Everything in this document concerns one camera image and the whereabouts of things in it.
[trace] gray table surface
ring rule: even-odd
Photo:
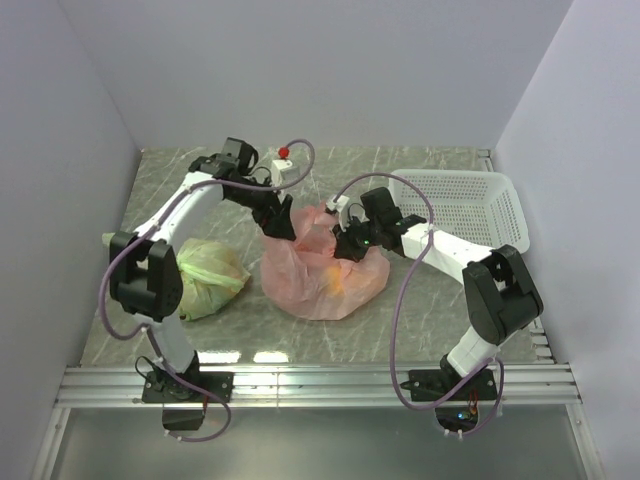
[[[188,165],[215,148],[148,149],[131,192],[122,229],[132,231],[146,221],[180,186]],[[261,164],[269,165],[275,148],[260,148]],[[301,165],[306,151],[296,148],[291,158]],[[294,208],[317,205],[356,175],[399,168],[480,170],[477,152],[470,148],[424,147],[329,147],[317,149],[316,166],[291,190]],[[386,179],[368,179],[348,194],[360,195]],[[258,227],[247,209],[223,202],[203,218],[192,237],[232,245],[252,278],[244,290],[221,311],[184,323],[187,335],[204,362],[293,363],[380,362],[389,358],[389,335],[398,288],[410,261],[384,252],[391,262],[387,287],[368,304],[343,320],[308,321],[276,307],[260,285],[262,244]],[[119,305],[108,301],[115,327],[126,331],[133,325]],[[427,265],[414,275],[402,309],[398,333],[398,359],[434,362],[447,353],[469,326],[462,287],[452,278]],[[143,335],[129,342],[112,339],[94,318],[82,364],[131,365],[139,355],[150,355]],[[528,331],[518,332],[503,348],[502,357],[512,362],[536,359]]]

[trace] green plastic bag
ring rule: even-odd
[[[102,236],[109,245],[112,233]],[[178,315],[197,320],[218,311],[235,297],[251,276],[230,247],[209,240],[190,238],[176,257],[182,284]]]

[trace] plastic bag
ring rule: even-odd
[[[282,310],[308,320],[339,320],[387,284],[389,260],[372,247],[360,262],[333,258],[337,220],[320,207],[291,213],[296,241],[263,237],[262,290]]]
[[[102,235],[102,243],[108,246],[112,236]],[[176,260],[184,287],[178,315],[187,321],[218,311],[251,276],[233,249],[218,242],[190,238]]]

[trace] purple cable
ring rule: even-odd
[[[430,225],[434,224],[435,215],[434,215],[434,211],[433,211],[433,206],[431,205],[431,202],[429,202],[429,199],[427,199],[425,194],[418,187],[416,187],[413,183],[411,183],[407,179],[402,178],[402,177],[398,177],[397,175],[393,175],[393,174],[390,174],[390,173],[382,173],[382,172],[378,173],[378,172],[376,172],[376,173],[366,173],[364,175],[360,175],[360,176],[354,178],[353,180],[351,180],[344,187],[342,187],[340,189],[340,191],[336,194],[336,196],[334,197],[333,200],[337,201],[338,198],[340,198],[340,196],[349,187],[351,187],[354,183],[359,182],[360,180],[363,180],[363,179],[369,178],[369,177],[391,178],[391,179],[396,180],[398,182],[401,182],[401,183],[405,184],[407,187],[411,188],[414,192],[416,192],[416,194],[422,199],[422,201],[426,205],[427,210],[429,212],[429,224]],[[433,229],[429,230],[429,233],[428,233],[428,236],[427,236],[427,245],[425,246],[424,250],[420,253],[420,255],[418,255],[416,257],[416,259],[414,260],[414,262],[411,264],[411,267],[409,268],[409,271],[407,272],[407,275],[404,277],[404,280],[402,281],[402,285],[400,286],[400,292],[398,293],[398,299],[396,300],[396,306],[395,306],[395,309],[394,309],[394,312],[393,312],[393,320],[391,322],[391,341],[390,341],[390,345],[389,345],[389,370],[390,370],[390,373],[391,373],[391,384],[393,385],[393,390],[395,391],[396,396],[398,397],[398,400],[400,400],[400,402],[402,402],[402,404],[405,407],[407,407],[407,408],[409,408],[411,410],[417,410],[417,411],[431,410],[431,409],[439,407],[444,402],[446,402],[451,397],[453,397],[462,387],[465,386],[465,384],[474,375],[476,375],[478,372],[480,372],[480,370],[485,368],[491,362],[491,359],[487,359],[484,362],[482,362],[482,364],[478,365],[471,372],[469,372],[469,374],[466,377],[464,377],[462,380],[460,380],[460,382],[458,382],[455,387],[453,387],[443,397],[439,398],[438,400],[436,400],[434,402],[431,402],[431,403],[428,403],[428,404],[424,404],[424,405],[414,405],[409,400],[407,400],[404,397],[404,395],[402,394],[402,390],[400,388],[400,384],[398,383],[398,378],[396,376],[397,375],[397,372],[396,372],[396,339],[397,339],[397,336],[398,336],[398,321],[400,319],[400,310],[402,308],[402,300],[404,299],[404,295],[405,295],[405,293],[407,291],[407,286],[409,285],[409,280],[411,280],[411,277],[413,276],[413,273],[416,271],[418,266],[422,263],[422,260],[424,259],[424,257],[427,256],[427,254],[429,253],[429,250],[431,250],[431,248],[433,247],[433,235],[434,235]],[[491,420],[496,415],[496,413],[498,411],[498,407],[500,405],[500,401],[502,400],[502,392],[504,390],[504,363],[499,358],[495,358],[495,361],[498,362],[498,365],[500,366],[500,387],[498,389],[498,397],[497,397],[495,403],[493,404],[493,408],[489,412],[489,415],[487,415],[487,417],[478,426],[476,426],[476,428],[474,428],[473,430],[470,430],[468,432],[463,433],[464,436],[470,435],[470,434],[475,433],[475,432],[479,431],[480,429],[482,429],[488,423],[488,421]]]
[[[175,210],[175,208],[180,204],[180,202],[187,196],[189,195],[192,191],[201,188],[201,187],[206,187],[209,185],[227,185],[227,186],[231,186],[231,187],[237,187],[237,188],[241,188],[244,190],[253,190],[253,191],[262,191],[262,192],[278,192],[280,190],[285,190],[287,188],[291,188],[295,185],[297,185],[298,183],[300,183],[308,174],[309,172],[311,172],[311,169],[313,168],[313,164],[315,163],[316,160],[316,151],[315,148],[313,147],[313,145],[311,144],[311,142],[309,142],[308,140],[304,139],[304,138],[297,138],[295,140],[291,140],[289,143],[286,144],[286,147],[289,148],[293,145],[296,144],[303,144],[306,145],[309,148],[309,165],[307,166],[307,168],[305,169],[304,172],[302,172],[302,174],[300,175],[300,177],[298,177],[297,179],[295,179],[292,182],[289,182],[287,184],[284,185],[279,185],[277,187],[257,187],[257,186],[253,186],[253,185],[244,185],[241,183],[235,183],[235,182],[231,182],[229,180],[218,180],[218,179],[212,179],[212,180],[205,180],[202,182],[198,182],[193,184],[189,189],[185,189],[182,190],[178,195],[176,195],[176,197],[173,199],[173,201],[167,206],[167,208],[164,210],[164,212],[162,212],[162,215],[160,215],[160,217],[158,218],[158,221],[156,222],[156,224],[151,227],[149,230],[147,230],[145,233],[141,234],[136,240],[134,240],[133,242],[131,242],[130,245],[128,245],[127,247],[125,247],[118,255],[116,255],[116,257],[113,259],[113,261],[111,261],[111,263],[109,263],[109,266],[107,267],[107,270],[105,271],[103,277],[102,277],[102,281],[100,282],[100,288],[98,290],[98,312],[100,314],[100,319],[102,320],[102,324],[104,325],[105,330],[109,333],[109,335],[111,335],[113,338],[117,339],[117,340],[130,340],[133,337],[135,337],[138,332],[140,332],[145,326],[143,324],[139,324],[138,326],[136,326],[131,332],[127,333],[127,334],[121,334],[116,332],[116,330],[113,328],[113,326],[111,325],[111,322],[109,321],[109,318],[107,316],[107,308],[106,308],[106,295],[107,295],[107,288],[109,285],[109,279],[111,278],[111,275],[113,274],[113,271],[116,269],[116,267],[120,264],[120,262],[133,250],[135,249],[138,245],[140,245],[142,242],[144,242],[146,239],[150,238],[156,231],[158,231],[158,229],[160,228],[160,226],[167,220],[167,218],[169,217],[169,215],[171,215],[171,213]],[[151,343],[151,346],[153,347],[153,350],[155,351],[156,355],[158,355],[158,357],[163,358],[162,355],[162,351],[160,350],[160,346],[158,345],[155,337],[153,336],[153,333],[151,332],[151,330],[147,330],[147,335],[149,338],[149,342]],[[225,430],[227,428],[229,428],[229,425],[231,424],[231,408],[229,408],[229,405],[227,404],[227,402],[225,402],[224,400],[222,400],[220,397],[218,397],[217,395],[198,387],[197,385],[194,385],[190,382],[187,382],[186,380],[183,380],[182,378],[180,378],[178,376],[178,374],[176,373],[176,371],[173,369],[173,367],[171,365],[169,365],[169,363],[166,360],[162,361],[162,365],[165,369],[165,371],[167,373],[169,373],[169,375],[179,384],[195,391],[198,392],[202,395],[207,396],[208,398],[210,398],[211,400],[213,400],[216,403],[220,403],[224,409],[227,412],[227,420],[225,422],[225,424],[222,426],[222,428],[220,428],[220,430],[218,430],[216,433],[206,436],[206,437],[202,437],[202,438],[190,438],[190,437],[180,437],[179,435],[174,434],[173,432],[170,432],[170,435],[172,437],[178,438],[181,441],[184,442],[190,442],[190,443],[199,443],[199,442],[206,442],[208,440],[213,440],[214,438],[219,437],[220,435],[222,435]]]

